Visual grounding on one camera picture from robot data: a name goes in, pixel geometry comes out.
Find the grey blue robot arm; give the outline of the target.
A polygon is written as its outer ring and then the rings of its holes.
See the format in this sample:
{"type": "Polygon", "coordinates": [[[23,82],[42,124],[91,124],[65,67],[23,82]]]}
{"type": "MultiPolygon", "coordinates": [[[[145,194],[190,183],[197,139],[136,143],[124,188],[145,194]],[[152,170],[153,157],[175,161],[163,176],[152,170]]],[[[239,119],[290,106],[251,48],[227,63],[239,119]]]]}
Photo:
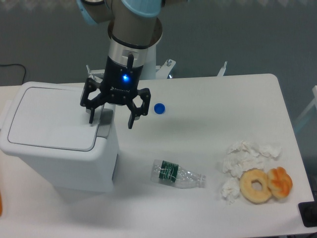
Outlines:
{"type": "Polygon", "coordinates": [[[158,32],[161,8],[176,4],[175,0],[79,0],[78,7],[90,24],[113,21],[109,52],[101,82],[87,78],[80,105],[90,112],[105,103],[130,110],[128,127],[149,111],[151,93],[138,89],[148,49],[158,32]]]}

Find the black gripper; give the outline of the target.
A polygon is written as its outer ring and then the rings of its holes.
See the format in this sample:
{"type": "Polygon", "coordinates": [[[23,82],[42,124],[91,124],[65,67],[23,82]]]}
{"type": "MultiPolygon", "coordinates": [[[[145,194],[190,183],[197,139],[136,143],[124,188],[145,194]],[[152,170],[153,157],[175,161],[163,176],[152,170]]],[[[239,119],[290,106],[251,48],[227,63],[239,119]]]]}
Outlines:
{"type": "Polygon", "coordinates": [[[149,111],[151,93],[149,88],[137,90],[143,67],[133,67],[134,56],[128,56],[127,63],[121,65],[111,58],[107,58],[104,78],[101,83],[92,78],[87,78],[80,99],[80,105],[90,111],[89,123],[93,123],[95,109],[105,103],[126,105],[131,114],[128,128],[133,127],[135,120],[146,116],[149,111]],[[93,99],[89,95],[100,89],[100,93],[93,99]],[[140,107],[133,102],[139,96],[142,100],[140,107]]]}

